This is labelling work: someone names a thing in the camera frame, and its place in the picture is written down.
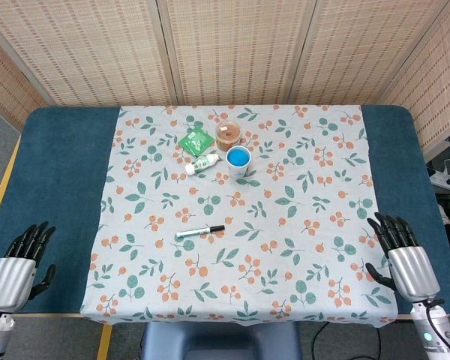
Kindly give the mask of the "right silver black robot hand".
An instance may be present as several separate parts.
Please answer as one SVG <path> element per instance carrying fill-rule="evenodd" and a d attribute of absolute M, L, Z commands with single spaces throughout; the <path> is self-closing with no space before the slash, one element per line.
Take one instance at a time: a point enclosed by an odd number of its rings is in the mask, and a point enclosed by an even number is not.
<path fill-rule="evenodd" d="M 368 274 L 384 287 L 399 293 L 411 303 L 432 302 L 440 292 L 440 285 L 425 249 L 419 245 L 411 226 L 401 217 L 382 215 L 367 222 L 375 232 L 388 260 L 388 277 L 380 274 L 369 262 Z"/>

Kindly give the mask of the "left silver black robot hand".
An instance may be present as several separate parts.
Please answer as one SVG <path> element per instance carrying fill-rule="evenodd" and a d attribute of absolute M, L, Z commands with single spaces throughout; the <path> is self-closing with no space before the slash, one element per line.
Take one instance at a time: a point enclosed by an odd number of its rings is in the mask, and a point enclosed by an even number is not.
<path fill-rule="evenodd" d="M 35 275 L 51 236 L 56 231 L 48 222 L 32 224 L 16 237 L 0 258 L 0 313 L 14 314 L 50 287 L 56 265 L 46 270 L 44 279 Z"/>

